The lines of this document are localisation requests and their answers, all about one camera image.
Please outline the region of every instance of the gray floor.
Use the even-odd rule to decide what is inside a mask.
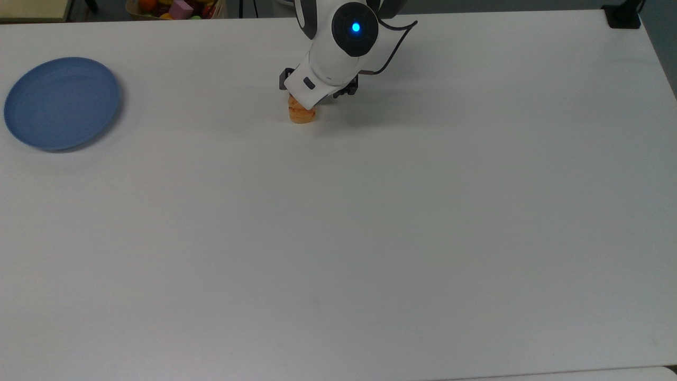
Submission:
[[[125,11],[127,0],[97,0],[99,12],[89,14],[84,0],[74,0],[72,18],[97,21],[131,20]],[[273,17],[275,0],[258,0],[259,16]],[[244,16],[254,17],[252,0],[246,0]],[[599,9],[602,4],[619,4],[621,0],[409,0],[403,13],[457,13],[504,12],[555,9]],[[238,0],[226,0],[231,17],[238,15]],[[672,90],[677,94],[677,0],[647,0],[642,11],[645,23],[658,58],[668,76]]]

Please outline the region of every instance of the black cable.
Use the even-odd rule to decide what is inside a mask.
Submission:
[[[360,70],[359,74],[364,74],[364,75],[377,75],[381,74],[385,68],[388,67],[388,64],[390,64],[390,61],[393,59],[395,56],[395,53],[397,53],[397,50],[399,49],[399,46],[402,44],[402,41],[404,41],[404,37],[407,37],[407,34],[418,24],[418,20],[414,21],[413,23],[407,25],[407,26],[391,26],[383,22],[381,19],[378,19],[378,23],[383,25],[383,27],[390,29],[391,31],[406,31],[402,35],[402,37],[399,38],[399,41],[397,42],[397,45],[395,45],[395,49],[393,49],[393,52],[390,53],[390,57],[388,57],[388,60],[385,62],[385,65],[383,65],[382,68],[380,68],[377,71],[369,71],[369,70]]]

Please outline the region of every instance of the fruit basket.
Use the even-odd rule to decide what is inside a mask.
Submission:
[[[227,18],[225,0],[183,0],[193,11],[192,18]],[[172,20],[172,0],[127,0],[125,9],[134,20]]]

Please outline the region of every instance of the orange fruit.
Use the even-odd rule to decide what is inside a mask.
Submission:
[[[139,0],[139,8],[144,12],[152,12],[156,5],[158,0]]]

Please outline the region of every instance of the table surface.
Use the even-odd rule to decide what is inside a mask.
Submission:
[[[63,22],[72,0],[2,0],[0,22]]]
[[[645,30],[416,18],[310,125],[277,89],[293,19],[1,25],[2,99],[62,56],[124,93],[77,151],[0,129],[3,381],[677,363],[677,102]]]
[[[532,374],[501,378],[476,378],[476,381],[677,381],[677,375],[666,367],[598,370]]]

